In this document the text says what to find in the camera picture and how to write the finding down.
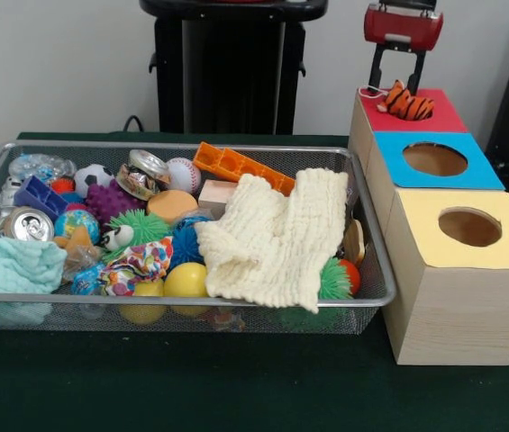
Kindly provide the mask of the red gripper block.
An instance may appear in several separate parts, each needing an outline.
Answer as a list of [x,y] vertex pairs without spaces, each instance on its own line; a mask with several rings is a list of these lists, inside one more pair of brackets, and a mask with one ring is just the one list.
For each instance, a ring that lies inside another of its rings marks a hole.
[[414,72],[409,76],[407,88],[416,95],[423,72],[426,50],[433,50],[440,37],[443,13],[385,4],[370,4],[364,18],[365,40],[376,43],[368,90],[379,88],[382,77],[381,60],[386,43],[406,44],[409,54],[416,57]]

